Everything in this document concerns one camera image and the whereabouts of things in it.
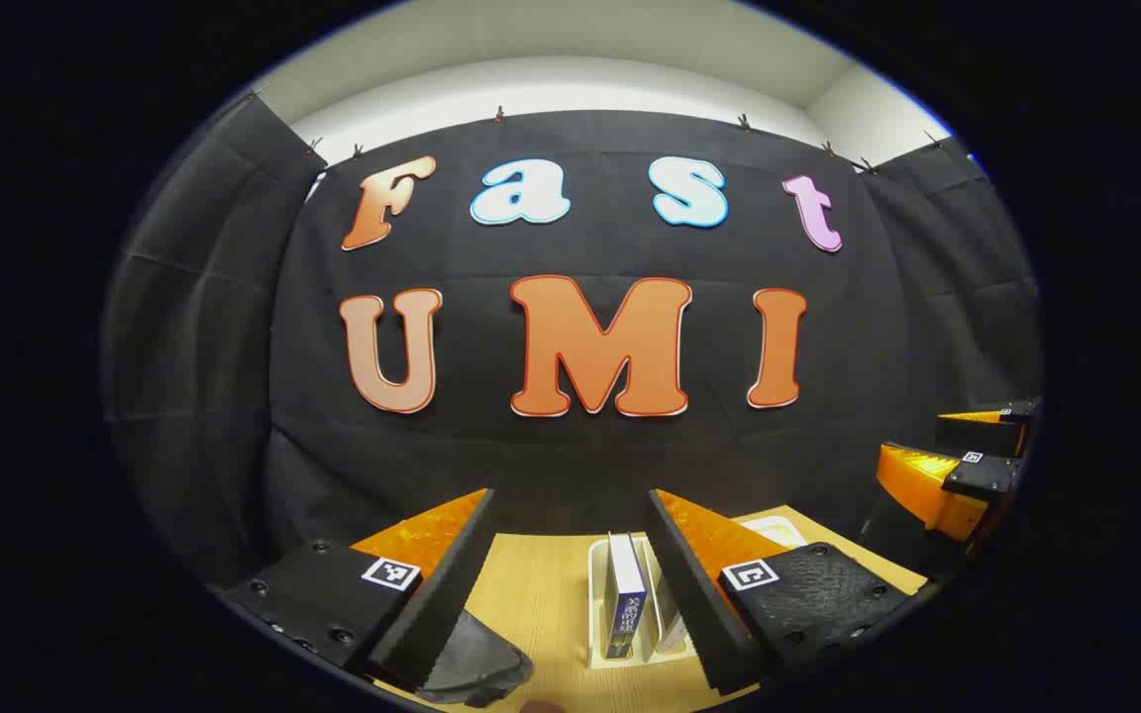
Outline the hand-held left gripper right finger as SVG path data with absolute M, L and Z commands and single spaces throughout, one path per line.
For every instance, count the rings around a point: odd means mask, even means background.
M 719 692 L 837 667 L 926 603 L 832 543 L 780 546 L 673 493 L 648 499 L 649 545 Z

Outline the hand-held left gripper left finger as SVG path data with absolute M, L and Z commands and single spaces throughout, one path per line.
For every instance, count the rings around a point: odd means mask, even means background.
M 314 658 L 416 690 L 487 560 L 494 495 L 467 493 L 354 543 L 316 538 L 219 595 Z

